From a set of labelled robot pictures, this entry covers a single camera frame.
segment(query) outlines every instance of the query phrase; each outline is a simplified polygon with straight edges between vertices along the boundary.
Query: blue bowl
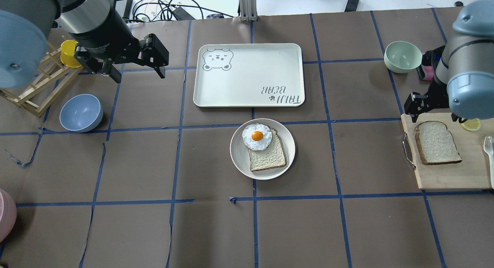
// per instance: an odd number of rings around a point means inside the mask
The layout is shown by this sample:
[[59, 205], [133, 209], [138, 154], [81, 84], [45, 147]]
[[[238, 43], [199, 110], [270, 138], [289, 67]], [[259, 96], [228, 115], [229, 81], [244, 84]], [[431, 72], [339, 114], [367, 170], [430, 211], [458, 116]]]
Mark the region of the blue bowl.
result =
[[93, 130], [103, 118], [103, 107], [92, 94], [79, 94], [72, 97], [60, 111], [60, 124], [73, 132]]

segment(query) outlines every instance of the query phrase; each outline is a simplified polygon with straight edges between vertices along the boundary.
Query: pink cup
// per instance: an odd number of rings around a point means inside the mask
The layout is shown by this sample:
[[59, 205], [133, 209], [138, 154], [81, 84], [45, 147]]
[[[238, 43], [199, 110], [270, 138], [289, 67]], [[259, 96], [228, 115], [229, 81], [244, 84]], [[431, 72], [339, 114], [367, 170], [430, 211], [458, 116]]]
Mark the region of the pink cup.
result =
[[17, 218], [17, 208], [14, 199], [0, 189], [0, 242], [10, 233]]

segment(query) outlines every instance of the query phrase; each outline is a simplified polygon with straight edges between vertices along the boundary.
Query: brown table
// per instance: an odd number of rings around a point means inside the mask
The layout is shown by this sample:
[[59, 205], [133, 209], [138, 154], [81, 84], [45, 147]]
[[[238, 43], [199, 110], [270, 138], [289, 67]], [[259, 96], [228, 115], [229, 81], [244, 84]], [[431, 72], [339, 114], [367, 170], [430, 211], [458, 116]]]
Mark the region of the brown table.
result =
[[[135, 64], [121, 67], [120, 85], [81, 74], [44, 119], [0, 100], [0, 148], [22, 163], [35, 152], [26, 168], [0, 153], [0, 188], [19, 213], [0, 263], [164, 267], [171, 243], [170, 268], [491, 266], [492, 192], [418, 189], [400, 113], [409, 92], [428, 84], [390, 73], [382, 60], [393, 41], [422, 51], [444, 45], [458, 12], [133, 25], [137, 38], [153, 32], [169, 49], [164, 80]], [[305, 103], [195, 106], [199, 48], [251, 42], [300, 45]], [[58, 113], [79, 93], [102, 101], [104, 119], [90, 134], [67, 134]], [[295, 161], [279, 178], [253, 181], [230, 160], [233, 132], [252, 118], [277, 120], [296, 140]]]

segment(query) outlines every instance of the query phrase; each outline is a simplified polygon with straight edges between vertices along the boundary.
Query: wooden cutting board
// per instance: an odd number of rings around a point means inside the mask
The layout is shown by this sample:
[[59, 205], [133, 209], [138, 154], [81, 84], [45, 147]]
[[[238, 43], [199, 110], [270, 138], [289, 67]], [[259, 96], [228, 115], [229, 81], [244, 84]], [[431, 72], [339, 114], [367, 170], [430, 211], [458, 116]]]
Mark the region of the wooden cutting board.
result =
[[[484, 152], [484, 138], [494, 136], [494, 119], [481, 120], [480, 130], [470, 132], [458, 122], [452, 122], [449, 113], [425, 113], [418, 116], [416, 123], [409, 115], [401, 115], [404, 132], [411, 149], [412, 161], [416, 166], [415, 176], [420, 189], [489, 189], [489, 158]], [[445, 165], [424, 165], [415, 142], [415, 127], [421, 122], [435, 120], [446, 124], [451, 132], [462, 162]]]

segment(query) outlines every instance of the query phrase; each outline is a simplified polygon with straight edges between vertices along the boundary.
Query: bread slice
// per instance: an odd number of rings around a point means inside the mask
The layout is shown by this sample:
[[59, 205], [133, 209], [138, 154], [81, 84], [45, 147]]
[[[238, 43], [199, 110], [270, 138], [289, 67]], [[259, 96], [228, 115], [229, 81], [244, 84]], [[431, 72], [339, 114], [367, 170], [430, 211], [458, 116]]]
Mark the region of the bread slice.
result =
[[462, 161], [455, 140], [443, 122], [422, 122], [415, 127], [415, 132], [415, 141], [422, 164], [441, 165]]
[[281, 140], [276, 130], [270, 128], [273, 139], [265, 150], [254, 151], [249, 149], [250, 171], [264, 171], [270, 168], [281, 168], [286, 166]]

